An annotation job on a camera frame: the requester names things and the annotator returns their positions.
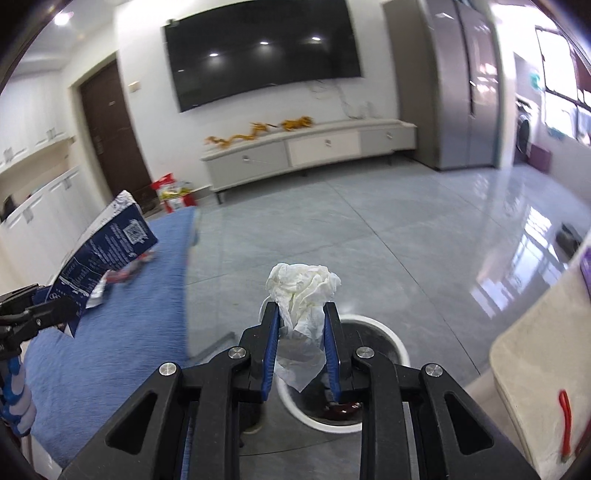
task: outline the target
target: crumpled tissue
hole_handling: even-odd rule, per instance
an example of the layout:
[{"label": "crumpled tissue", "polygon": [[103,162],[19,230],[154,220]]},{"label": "crumpled tissue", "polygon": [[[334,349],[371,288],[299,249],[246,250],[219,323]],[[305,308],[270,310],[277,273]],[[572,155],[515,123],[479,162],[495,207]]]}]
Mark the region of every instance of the crumpled tissue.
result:
[{"label": "crumpled tissue", "polygon": [[275,373],[298,392],[304,390],[326,363],[324,304],[340,286],[340,278],[321,265],[276,265],[267,290],[279,305],[281,327]]}]

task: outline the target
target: blue mattress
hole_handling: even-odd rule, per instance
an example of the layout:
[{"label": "blue mattress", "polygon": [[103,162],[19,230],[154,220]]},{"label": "blue mattress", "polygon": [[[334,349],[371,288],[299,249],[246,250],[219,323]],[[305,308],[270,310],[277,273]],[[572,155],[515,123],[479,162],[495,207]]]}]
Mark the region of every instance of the blue mattress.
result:
[{"label": "blue mattress", "polygon": [[37,418],[32,433],[65,467],[146,378],[164,362],[186,366],[185,276],[197,209],[150,223],[154,260],[107,301],[88,310],[76,337],[47,329],[25,356]]}]

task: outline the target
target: drawer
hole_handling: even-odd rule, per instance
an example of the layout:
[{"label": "drawer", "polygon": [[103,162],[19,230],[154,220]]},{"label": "drawer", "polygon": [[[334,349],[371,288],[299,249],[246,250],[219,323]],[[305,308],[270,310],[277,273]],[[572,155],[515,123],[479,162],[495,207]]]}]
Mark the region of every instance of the drawer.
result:
[{"label": "drawer", "polygon": [[210,160],[206,165],[214,190],[246,183],[290,166],[283,142],[247,148]]},{"label": "drawer", "polygon": [[364,157],[416,148],[414,128],[393,126],[391,128],[361,130],[359,136],[361,138],[361,153]]},{"label": "drawer", "polygon": [[347,131],[296,138],[287,142],[291,165],[299,167],[361,156],[359,133]]}]

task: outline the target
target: white tv stand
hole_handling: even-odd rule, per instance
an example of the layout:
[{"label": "white tv stand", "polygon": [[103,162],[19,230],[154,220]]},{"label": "white tv stand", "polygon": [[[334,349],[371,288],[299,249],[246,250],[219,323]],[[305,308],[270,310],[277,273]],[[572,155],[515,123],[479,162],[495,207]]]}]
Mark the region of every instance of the white tv stand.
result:
[{"label": "white tv stand", "polygon": [[338,161],[414,150],[416,129],[396,119],[331,122],[240,141],[225,150],[216,148],[201,160],[207,164],[211,189],[221,203],[221,192],[251,181]]}]

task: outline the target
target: cabinet handle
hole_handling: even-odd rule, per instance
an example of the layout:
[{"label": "cabinet handle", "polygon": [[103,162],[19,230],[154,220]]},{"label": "cabinet handle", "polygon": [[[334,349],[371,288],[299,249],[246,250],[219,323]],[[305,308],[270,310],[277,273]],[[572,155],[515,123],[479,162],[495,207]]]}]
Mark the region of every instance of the cabinet handle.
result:
[{"label": "cabinet handle", "polygon": [[102,155],[103,153],[105,153],[105,149],[103,148],[103,141],[100,139],[98,135],[95,137],[95,145],[97,155]]},{"label": "cabinet handle", "polygon": [[33,220],[33,212],[30,208],[25,208],[22,211],[22,216],[24,217],[26,223],[31,223],[31,221]]}]

